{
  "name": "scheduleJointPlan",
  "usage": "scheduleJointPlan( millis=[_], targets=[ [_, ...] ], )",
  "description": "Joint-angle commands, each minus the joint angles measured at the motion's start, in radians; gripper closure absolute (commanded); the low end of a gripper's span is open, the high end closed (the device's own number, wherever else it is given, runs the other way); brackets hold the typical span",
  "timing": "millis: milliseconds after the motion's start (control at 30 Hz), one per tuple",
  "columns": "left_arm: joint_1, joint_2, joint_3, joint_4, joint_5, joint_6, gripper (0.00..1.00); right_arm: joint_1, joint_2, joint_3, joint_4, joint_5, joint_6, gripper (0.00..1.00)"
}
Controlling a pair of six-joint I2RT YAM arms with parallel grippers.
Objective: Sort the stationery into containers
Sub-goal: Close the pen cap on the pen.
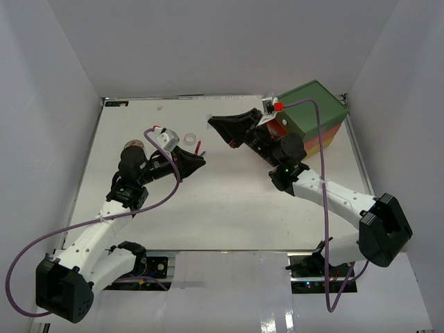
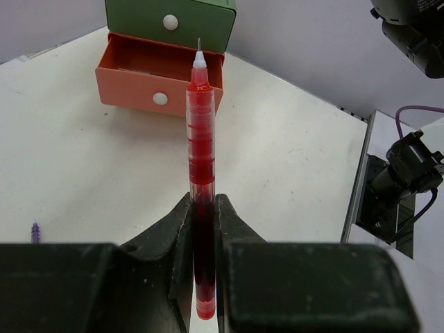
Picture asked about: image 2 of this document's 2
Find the purple pen refill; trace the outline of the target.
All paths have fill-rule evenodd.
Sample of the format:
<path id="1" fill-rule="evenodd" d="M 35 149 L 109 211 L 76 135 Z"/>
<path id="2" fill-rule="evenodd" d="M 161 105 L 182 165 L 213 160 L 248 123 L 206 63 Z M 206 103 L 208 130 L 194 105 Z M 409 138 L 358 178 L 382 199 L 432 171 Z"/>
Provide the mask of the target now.
<path id="1" fill-rule="evenodd" d="M 31 243 L 39 244 L 41 242 L 41 231 L 39 223 L 34 220 L 31 226 Z"/>

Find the red pen refill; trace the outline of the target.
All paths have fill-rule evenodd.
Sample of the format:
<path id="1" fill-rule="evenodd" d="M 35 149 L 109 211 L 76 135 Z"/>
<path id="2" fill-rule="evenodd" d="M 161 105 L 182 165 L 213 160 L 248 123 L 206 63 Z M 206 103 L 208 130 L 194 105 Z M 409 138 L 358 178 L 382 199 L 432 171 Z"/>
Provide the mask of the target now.
<path id="1" fill-rule="evenodd" d="M 215 273 L 215 152 L 214 88 L 209 83 L 201 41 L 186 92 L 191 231 L 194 255 L 196 311 L 203 320 L 216 311 Z"/>

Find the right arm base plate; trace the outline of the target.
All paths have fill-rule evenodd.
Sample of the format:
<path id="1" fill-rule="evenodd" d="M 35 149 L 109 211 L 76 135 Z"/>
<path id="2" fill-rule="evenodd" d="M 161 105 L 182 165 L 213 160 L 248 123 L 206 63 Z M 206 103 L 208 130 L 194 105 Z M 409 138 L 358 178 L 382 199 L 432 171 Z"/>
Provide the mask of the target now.
<path id="1" fill-rule="evenodd" d="M 372 193 L 370 186 L 373 179 L 385 168 L 385 161 L 374 155 L 368 156 L 356 224 L 387 245 L 404 222 L 415 216 L 416 197 L 407 196 L 397 205 L 387 205 L 380 201 Z"/>

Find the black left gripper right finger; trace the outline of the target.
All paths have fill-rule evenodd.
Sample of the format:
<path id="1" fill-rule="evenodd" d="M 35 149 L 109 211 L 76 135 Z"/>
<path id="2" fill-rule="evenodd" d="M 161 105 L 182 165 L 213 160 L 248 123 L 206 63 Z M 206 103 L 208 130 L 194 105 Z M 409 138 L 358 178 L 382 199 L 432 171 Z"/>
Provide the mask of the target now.
<path id="1" fill-rule="evenodd" d="M 268 242 L 216 196 L 220 332 L 419 332 L 400 271 L 372 244 Z"/>

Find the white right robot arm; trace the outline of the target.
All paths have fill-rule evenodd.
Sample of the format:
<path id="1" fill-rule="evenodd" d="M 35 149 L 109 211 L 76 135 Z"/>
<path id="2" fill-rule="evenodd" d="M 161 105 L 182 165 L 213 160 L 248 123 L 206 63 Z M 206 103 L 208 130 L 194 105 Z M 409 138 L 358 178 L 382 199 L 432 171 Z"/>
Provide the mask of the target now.
<path id="1" fill-rule="evenodd" d="M 412 63 L 431 79 L 443 78 L 443 2 L 373 1 L 371 14 L 381 19 L 382 32 Z M 388 150 L 384 171 L 410 194 L 436 190 L 443 181 L 443 124 L 404 135 L 400 114 L 405 110 L 443 113 L 443 108 L 406 105 L 395 113 L 399 140 Z"/>

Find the green drawer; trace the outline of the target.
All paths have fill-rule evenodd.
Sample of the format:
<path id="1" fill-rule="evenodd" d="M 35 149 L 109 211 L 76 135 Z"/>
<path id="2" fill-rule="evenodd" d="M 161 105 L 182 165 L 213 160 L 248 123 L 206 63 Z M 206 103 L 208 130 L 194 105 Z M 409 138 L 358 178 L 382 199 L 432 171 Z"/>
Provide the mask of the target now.
<path id="1" fill-rule="evenodd" d="M 106 0 L 112 33 L 225 53 L 237 15 L 235 1 Z"/>

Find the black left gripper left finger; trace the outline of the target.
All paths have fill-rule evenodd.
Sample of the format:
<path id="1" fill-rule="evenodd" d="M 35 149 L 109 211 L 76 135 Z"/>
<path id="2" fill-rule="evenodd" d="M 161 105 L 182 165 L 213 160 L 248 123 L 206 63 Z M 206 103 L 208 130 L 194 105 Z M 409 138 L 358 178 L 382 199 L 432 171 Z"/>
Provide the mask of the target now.
<path id="1" fill-rule="evenodd" d="M 2 244 L 2 332 L 188 332 L 189 195 L 118 246 Z"/>

